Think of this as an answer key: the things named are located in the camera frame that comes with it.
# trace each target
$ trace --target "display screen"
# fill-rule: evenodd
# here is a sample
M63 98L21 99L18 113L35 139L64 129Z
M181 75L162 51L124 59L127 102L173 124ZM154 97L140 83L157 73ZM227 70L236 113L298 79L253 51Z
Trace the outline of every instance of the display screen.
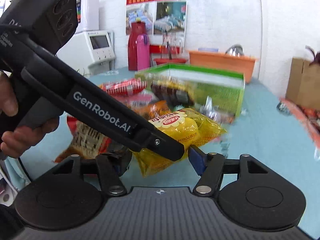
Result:
M101 49L109 47L109 42L106 35L102 36L91 36L91 44L93 49Z

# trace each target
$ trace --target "hand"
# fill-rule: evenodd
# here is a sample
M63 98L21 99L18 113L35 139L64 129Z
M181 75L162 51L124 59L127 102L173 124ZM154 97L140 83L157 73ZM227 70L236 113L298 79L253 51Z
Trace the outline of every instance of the hand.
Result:
M18 103L9 78L0 72L0 113L3 111L7 116L18 113ZM31 129L26 126L18 127L14 132L4 132L2 135L1 151L12 158L20 157L31 146L38 144L47 133L53 132L59 125L59 118L47 121L42 127Z

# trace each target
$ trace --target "snack bag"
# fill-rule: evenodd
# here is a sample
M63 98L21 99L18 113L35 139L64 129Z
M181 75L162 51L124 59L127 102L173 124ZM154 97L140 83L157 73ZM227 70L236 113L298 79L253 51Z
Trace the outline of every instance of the snack bag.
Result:
M207 97L204 106L201 106L199 112L210 119L214 120L216 123L233 123L235 120L235 115L231 113L226 113L224 111L219 111L218 106L214 106L212 103L212 98Z
M193 106L191 90L184 83L177 79L153 80L151 90L159 98L159 100L167 101L170 107L179 105Z
M129 108L147 106L153 100L153 97L151 94L142 94L142 93L132 95L132 96L126 96L126 97L122 97L122 96L112 96L112 97Z
M147 87L147 82L141 81L140 78L131 78L117 83L103 83L99 87L109 95L129 96L138 94L144 90Z
M110 155L121 153L123 148L121 144L90 128L76 118L67 116L67 124L73 139L69 147L55 159L55 162L60 163L72 154L78 154L83 159L94 159L101 153L110 152Z
M191 108L165 114L149 122L184 145L185 154L182 159L188 156L191 144L199 147L227 132L216 122ZM144 177L162 171L174 163L148 149L134 152L134 155Z
M142 107L129 107L143 118L150 120L163 114L171 113L166 101L159 101Z

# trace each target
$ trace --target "black circular pad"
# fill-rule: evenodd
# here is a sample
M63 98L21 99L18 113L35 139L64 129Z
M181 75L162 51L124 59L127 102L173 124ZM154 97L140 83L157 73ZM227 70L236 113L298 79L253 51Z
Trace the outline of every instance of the black circular pad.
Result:
M63 230L89 221L100 209L102 196L74 175L49 174L21 190L14 205L27 224Z
M245 194L247 201L257 207L275 207L279 205L283 196L281 192L271 187L254 187Z
M298 225L306 207L303 193L277 174L246 174L220 191L218 203L237 224L271 231Z

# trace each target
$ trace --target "wall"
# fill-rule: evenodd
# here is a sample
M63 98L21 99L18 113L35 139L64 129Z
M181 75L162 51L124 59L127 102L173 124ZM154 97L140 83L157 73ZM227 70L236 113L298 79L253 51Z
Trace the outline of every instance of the wall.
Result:
M320 0L262 0L268 19L265 61L260 80L277 96L286 93L292 57L312 59L309 45L320 50Z
M186 49L219 48L240 43L246 55L261 57L260 0L186 0ZM127 66L126 0L100 0L100 29L115 32L116 67ZM254 75L259 73L256 63Z

